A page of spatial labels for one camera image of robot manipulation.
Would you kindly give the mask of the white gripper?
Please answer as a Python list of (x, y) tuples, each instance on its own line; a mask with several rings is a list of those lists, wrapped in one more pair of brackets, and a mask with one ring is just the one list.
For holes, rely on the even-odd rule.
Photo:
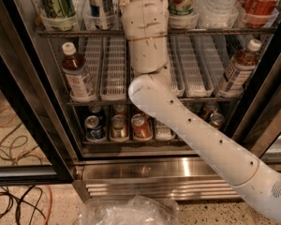
[(122, 26), (128, 40), (154, 38), (168, 33), (168, 0), (119, 0)]

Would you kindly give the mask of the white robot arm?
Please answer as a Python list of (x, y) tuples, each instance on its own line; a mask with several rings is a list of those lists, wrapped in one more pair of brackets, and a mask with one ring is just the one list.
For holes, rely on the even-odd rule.
[(170, 90), (168, 0), (119, 0), (135, 106), (170, 127), (242, 199), (281, 224), (281, 173), (188, 110)]

